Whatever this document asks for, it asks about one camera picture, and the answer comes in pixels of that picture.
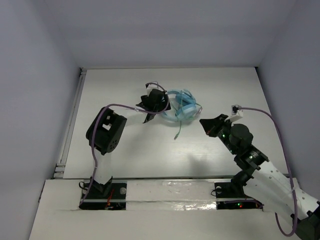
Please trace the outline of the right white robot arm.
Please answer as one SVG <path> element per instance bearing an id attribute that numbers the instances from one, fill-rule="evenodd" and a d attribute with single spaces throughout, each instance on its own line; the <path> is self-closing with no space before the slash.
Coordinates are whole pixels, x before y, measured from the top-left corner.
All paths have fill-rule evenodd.
<path id="1" fill-rule="evenodd" d="M 320 238 L 320 201 L 295 186 L 252 144 L 253 135 L 247 126 L 234 124 L 225 114 L 199 122 L 207 136 L 219 138 L 234 155 L 240 168 L 230 181 L 235 196 L 259 201 L 291 224 L 293 233 L 302 240 Z"/>

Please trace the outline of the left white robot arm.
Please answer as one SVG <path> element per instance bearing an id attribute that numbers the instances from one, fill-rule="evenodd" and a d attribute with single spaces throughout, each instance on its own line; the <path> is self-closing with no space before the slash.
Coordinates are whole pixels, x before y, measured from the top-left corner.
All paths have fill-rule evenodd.
<path id="1" fill-rule="evenodd" d="M 83 200 L 89 194 L 106 197 L 111 193 L 112 152 L 120 143 L 125 127 L 146 124 L 170 108 L 168 92 L 153 88 L 141 96 L 141 102 L 134 107 L 113 103 L 99 111 L 85 135 L 91 147 L 94 167 L 90 182 L 84 187 Z"/>

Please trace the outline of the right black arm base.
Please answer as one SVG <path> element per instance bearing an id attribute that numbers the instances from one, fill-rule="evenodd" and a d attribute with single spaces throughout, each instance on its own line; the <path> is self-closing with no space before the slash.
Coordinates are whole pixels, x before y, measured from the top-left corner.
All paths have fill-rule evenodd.
<path id="1" fill-rule="evenodd" d="M 250 176 L 243 170 L 234 175 L 230 181 L 217 182 L 210 195 L 217 200 L 218 210 L 263 209 L 263 204 L 246 195 L 244 186 Z"/>

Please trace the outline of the light blue headphones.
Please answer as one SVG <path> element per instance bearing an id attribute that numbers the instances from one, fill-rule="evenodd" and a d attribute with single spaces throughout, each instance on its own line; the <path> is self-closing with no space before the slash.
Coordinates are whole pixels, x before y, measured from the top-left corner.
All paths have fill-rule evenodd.
<path id="1" fill-rule="evenodd" d="M 169 104 L 173 110 L 173 114 L 166 111 L 160 115 L 171 122 L 192 121 L 201 114 L 203 107 L 197 103 L 196 98 L 187 89 L 171 89 L 167 92 L 169 96 Z"/>

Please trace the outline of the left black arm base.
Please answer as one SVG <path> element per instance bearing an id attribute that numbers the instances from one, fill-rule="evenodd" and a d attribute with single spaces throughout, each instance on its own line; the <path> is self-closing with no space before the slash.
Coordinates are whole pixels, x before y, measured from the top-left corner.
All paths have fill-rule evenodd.
<path id="1" fill-rule="evenodd" d="M 82 190 L 79 203 L 81 210 L 117 211 L 126 209 L 126 181 L 113 181 L 111 178 L 106 184 L 100 184 L 94 180 L 87 194 L 89 185 L 89 182 L 84 181 L 78 184 Z"/>

